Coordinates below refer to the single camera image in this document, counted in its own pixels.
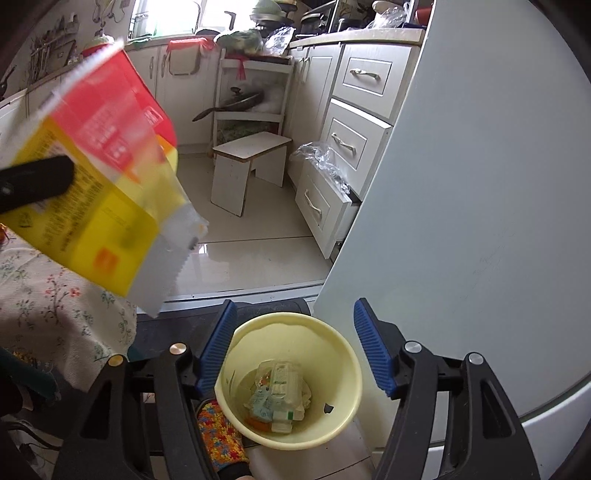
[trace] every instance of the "white shelf rack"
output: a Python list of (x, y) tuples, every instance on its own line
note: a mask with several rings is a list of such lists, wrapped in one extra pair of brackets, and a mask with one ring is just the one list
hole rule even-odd
[[(216, 89), (216, 102), (215, 105), (217, 107), (220, 106), (220, 98), (221, 98), (221, 91), (222, 91), (222, 84), (223, 79), (225, 76), (234, 74), (234, 70), (238, 70), (240, 68), (240, 60), (236, 59), (227, 59), (226, 57), (226, 50), (222, 51), (222, 56), (220, 58), (219, 70), (217, 72), (217, 89)], [(257, 70), (259, 72), (269, 72), (272, 74), (285, 74), (287, 75), (287, 80), (285, 81), (285, 92), (283, 94), (283, 102), (281, 105), (281, 113), (273, 114), (273, 113), (259, 113), (259, 112), (215, 112), (213, 115), (213, 145), (217, 146), (217, 132), (218, 132), (218, 122), (224, 120), (243, 120), (243, 121), (256, 121), (256, 122), (271, 122), (278, 124), (277, 127), (277, 134), (281, 135), (281, 131), (283, 129), (283, 120), (285, 117), (285, 107), (287, 106), (287, 95), (290, 91), (291, 86), (291, 79), (293, 76), (294, 70), (294, 62), (293, 59), (290, 58), (290, 62), (288, 65), (283, 65), (279, 63), (271, 63), (267, 61), (256, 61), (256, 60), (244, 60), (243, 62), (244, 69), (246, 71), (246, 77), (248, 78), (248, 71), (249, 70)]]

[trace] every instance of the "window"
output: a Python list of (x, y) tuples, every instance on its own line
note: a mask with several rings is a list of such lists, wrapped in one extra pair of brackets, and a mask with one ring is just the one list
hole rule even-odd
[(235, 30), (253, 28), (255, 23), (250, 19), (256, 0), (202, 0), (204, 3), (201, 27), (224, 31), (230, 26), (230, 16), (224, 12), (236, 14)]
[(250, 19), (256, 0), (136, 0), (129, 25), (129, 37), (190, 35), (200, 28), (224, 31), (236, 14), (234, 29), (255, 26)]
[(137, 0), (129, 26), (130, 38), (195, 33), (200, 4), (201, 0)]

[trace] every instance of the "countertop appliance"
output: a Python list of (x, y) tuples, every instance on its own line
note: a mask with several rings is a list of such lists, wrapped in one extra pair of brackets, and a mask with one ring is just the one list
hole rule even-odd
[(310, 10), (301, 17), (301, 28), (296, 38), (314, 37), (337, 31), (340, 0), (333, 0)]

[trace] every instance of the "metal screw head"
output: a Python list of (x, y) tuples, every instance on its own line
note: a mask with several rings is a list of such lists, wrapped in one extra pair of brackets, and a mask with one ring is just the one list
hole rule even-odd
[(113, 355), (107, 363), (111, 367), (118, 367), (123, 363), (123, 355)]
[(187, 351), (187, 345), (184, 343), (174, 343), (170, 346), (168, 351), (173, 355), (182, 355)]
[(419, 342), (406, 342), (404, 344), (404, 349), (408, 353), (419, 353), (423, 350), (423, 346)]
[(6, 195), (6, 196), (12, 195), (13, 191), (14, 191), (14, 188), (9, 183), (5, 183), (4, 185), (2, 185), (0, 187), (0, 193), (2, 193), (2, 195)]
[(468, 355), (468, 360), (474, 365), (482, 365), (484, 363), (484, 357), (476, 352), (472, 352), (470, 355)]

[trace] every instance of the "white wooden stool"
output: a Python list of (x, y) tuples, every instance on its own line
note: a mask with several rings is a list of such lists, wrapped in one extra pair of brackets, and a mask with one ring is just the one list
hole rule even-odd
[(282, 187), (289, 142), (291, 138), (260, 132), (213, 147), (216, 168), (213, 172), (212, 203), (242, 216), (246, 183), (255, 159), (256, 177)]

